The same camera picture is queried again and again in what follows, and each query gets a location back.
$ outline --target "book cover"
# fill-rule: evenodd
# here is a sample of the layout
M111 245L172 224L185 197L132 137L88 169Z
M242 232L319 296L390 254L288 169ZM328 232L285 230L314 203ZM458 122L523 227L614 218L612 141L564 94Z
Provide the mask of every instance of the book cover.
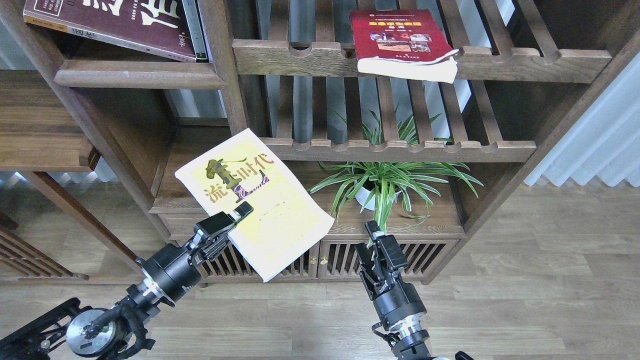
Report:
M26 0L25 22L195 62L180 0Z
M449 45L429 10L355 11L351 26L358 71L453 82L457 63L452 55L458 50Z
M333 218L250 129L190 161L175 177L209 215L253 207L231 242L264 282L324 237Z

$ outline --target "white flower pot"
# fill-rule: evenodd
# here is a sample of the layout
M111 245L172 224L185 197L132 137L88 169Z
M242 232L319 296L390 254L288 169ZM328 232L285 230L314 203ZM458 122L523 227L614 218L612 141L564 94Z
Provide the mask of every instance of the white flower pot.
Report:
M369 197L369 194L371 193L370 190L367 190L363 187L361 187L358 192L356 192L356 200L358 201L358 203L360 205L364 205L364 202L367 201L367 198ZM397 192L394 195L394 202L396 202L398 200L398 195L400 195L401 192ZM371 197L371 200L369 200L369 202L365 205L364 207L367 210L371 210L374 211L376 209L376 196L373 195Z

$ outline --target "slatted cabinet door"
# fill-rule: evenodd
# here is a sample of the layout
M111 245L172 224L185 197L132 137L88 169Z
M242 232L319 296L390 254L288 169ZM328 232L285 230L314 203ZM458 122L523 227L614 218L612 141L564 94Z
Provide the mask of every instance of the slatted cabinet door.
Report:
M458 242L453 240L402 240L398 244L409 262L404 279L428 278ZM355 241L322 241L318 278L324 281L359 281L360 259Z
M285 281L309 281L317 278L318 253L320 244L317 243L311 249L305 251L302 256L284 268L280 274L271 280L272 282ZM233 244L227 248L214 261L207 262L204 270L210 274L204 282L262 282L262 278L253 269L249 262L240 254Z

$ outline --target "robotic arm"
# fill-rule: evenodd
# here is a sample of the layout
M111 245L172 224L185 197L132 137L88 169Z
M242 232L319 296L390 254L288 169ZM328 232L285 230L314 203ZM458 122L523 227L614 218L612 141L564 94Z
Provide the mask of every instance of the robotic arm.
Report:
M244 202L230 214L218 213L197 223L195 235L183 246L169 244L151 258L139 259L144 280L128 287L127 296L111 309L80 308L80 300L69 299L0 340L0 360L49 360L49 352L65 341L75 354L98 360L123 360L151 350L155 340L147 338L145 324L160 312L159 303L175 306L209 276L208 261L220 255L229 232L252 211ZM376 222L365 227L374 245L368 249L361 243L356 249L360 278L380 318L372 330L400 360L443 360L431 357L424 344L429 334L419 319L426 310L413 285L402 280L401 270L408 264L396 239L381 232ZM60 325L67 317L71 321ZM378 331L380 327L388 333ZM135 342L127 348L132 336ZM456 360L473 359L458 352Z
M427 330L420 325L420 317L427 313L413 284L402 280L401 272L409 264L393 235L386 235L378 223L365 224L373 245L356 245L360 257L360 279L376 308L380 322L371 330L383 338L398 360L448 360L433 357L424 341ZM460 351L456 360L473 360Z

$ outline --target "maroon book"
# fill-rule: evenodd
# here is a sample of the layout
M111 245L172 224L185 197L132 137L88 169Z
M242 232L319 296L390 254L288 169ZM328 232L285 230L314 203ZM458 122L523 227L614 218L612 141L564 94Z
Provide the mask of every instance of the maroon book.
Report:
M453 82L457 63L429 10L351 12L358 71Z
M181 0L26 0L23 16L46 28L196 61Z

